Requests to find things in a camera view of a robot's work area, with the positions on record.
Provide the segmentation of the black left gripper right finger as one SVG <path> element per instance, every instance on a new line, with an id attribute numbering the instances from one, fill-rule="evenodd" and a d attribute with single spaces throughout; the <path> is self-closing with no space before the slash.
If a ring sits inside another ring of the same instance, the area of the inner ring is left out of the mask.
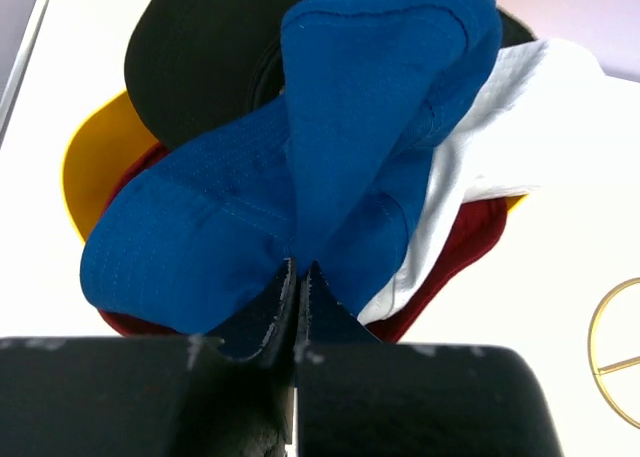
<path id="1" fill-rule="evenodd" d="M 541 386 L 499 346 L 384 343 L 318 265 L 299 287 L 301 456 L 558 456 Z"/>

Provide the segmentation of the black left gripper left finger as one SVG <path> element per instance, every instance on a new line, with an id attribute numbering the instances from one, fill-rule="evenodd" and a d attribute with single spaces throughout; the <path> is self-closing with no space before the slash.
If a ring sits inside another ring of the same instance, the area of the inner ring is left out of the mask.
<path id="1" fill-rule="evenodd" d="M 5 456 L 281 456 L 296 269 L 207 334 L 1 342 Z"/>

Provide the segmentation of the dark red hat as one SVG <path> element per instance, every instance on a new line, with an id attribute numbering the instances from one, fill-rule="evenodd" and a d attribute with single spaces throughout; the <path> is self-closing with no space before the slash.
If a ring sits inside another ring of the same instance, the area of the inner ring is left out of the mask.
<path id="1" fill-rule="evenodd" d="M 143 170 L 162 160 L 168 150 L 162 144 L 154 144 L 128 168 L 111 172 L 112 182 L 99 192 L 101 213 L 107 209 L 116 195 Z M 409 300 L 395 315 L 374 321 L 366 327 L 384 342 L 397 342 L 416 321 L 425 307 L 442 288 L 459 272 L 477 262 L 492 250 L 500 240 L 507 222 L 507 215 L 523 197 L 505 197 L 463 204 L 456 216 L 445 246 L 434 268 Z M 103 320 L 121 335 L 175 334 L 167 327 L 151 324 L 121 314 L 99 311 Z"/>

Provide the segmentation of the blue bucket hat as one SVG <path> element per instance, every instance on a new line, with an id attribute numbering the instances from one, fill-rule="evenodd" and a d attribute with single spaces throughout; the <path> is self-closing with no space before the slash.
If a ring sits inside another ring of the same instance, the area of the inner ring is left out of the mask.
<path id="1" fill-rule="evenodd" d="M 124 75 L 169 152 L 91 232 L 86 299 L 203 333 L 293 259 L 362 323 L 402 308 L 434 151 L 501 33 L 495 0 L 151 0 Z"/>

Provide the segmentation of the yellow bin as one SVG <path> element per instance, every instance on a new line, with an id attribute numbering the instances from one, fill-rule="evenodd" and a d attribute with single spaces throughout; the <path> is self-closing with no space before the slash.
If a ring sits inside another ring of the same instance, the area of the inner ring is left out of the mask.
<path id="1" fill-rule="evenodd" d="M 121 177 L 157 144 L 125 91 L 79 126 L 64 158 L 62 187 L 81 239 L 89 236 Z"/>

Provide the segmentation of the black cap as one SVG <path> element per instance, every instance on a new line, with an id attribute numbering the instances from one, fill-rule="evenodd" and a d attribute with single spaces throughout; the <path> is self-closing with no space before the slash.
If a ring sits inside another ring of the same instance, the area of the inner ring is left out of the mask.
<path id="1" fill-rule="evenodd" d="M 531 40 L 495 0 L 151 0 L 124 74 L 181 154 L 383 156 L 412 121 L 441 141 L 498 49 Z"/>

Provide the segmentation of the white hat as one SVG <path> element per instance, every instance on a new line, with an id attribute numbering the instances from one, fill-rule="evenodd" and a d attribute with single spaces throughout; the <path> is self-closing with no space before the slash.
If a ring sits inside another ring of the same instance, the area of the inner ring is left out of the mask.
<path id="1" fill-rule="evenodd" d="M 526 194 L 576 177 L 603 141 L 596 57 L 563 39 L 500 50 L 494 69 L 437 147 L 422 214 L 396 274 L 359 313 L 362 324 L 406 307 L 441 255 L 462 204 Z"/>

